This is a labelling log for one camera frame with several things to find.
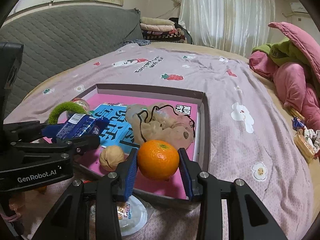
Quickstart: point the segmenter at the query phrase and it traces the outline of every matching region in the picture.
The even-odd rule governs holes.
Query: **green fuzzy ring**
[[[82,106],[74,102],[64,102],[60,105],[57,105],[49,115],[48,124],[57,124],[59,116],[65,111],[72,111],[75,114],[86,114],[87,112],[83,109]]]

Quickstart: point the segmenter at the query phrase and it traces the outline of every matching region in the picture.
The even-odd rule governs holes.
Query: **blue candy wrapper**
[[[292,127],[294,130],[303,129],[305,127],[305,123],[301,121],[298,117],[294,117],[292,119]]]
[[[109,119],[102,117],[96,119],[89,114],[74,114],[62,126],[56,139],[65,141],[84,134],[99,135],[109,124]]]

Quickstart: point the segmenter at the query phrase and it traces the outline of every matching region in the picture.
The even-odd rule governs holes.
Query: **red strawberry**
[[[183,80],[183,76],[174,75],[174,74],[163,74],[161,78],[166,80]]]
[[[226,72],[229,76],[238,77],[236,74],[233,74],[233,72],[230,69],[228,69]]]

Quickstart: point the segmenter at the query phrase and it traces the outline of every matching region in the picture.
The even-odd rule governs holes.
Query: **green blanket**
[[[263,44],[254,48],[252,52],[258,50],[265,52],[278,66],[287,62],[303,63],[310,66],[306,56],[287,37],[278,43]]]

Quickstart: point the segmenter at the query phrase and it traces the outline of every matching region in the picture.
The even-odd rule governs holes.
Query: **orange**
[[[179,154],[169,143],[160,140],[145,142],[138,150],[138,167],[148,179],[168,180],[179,166]]]

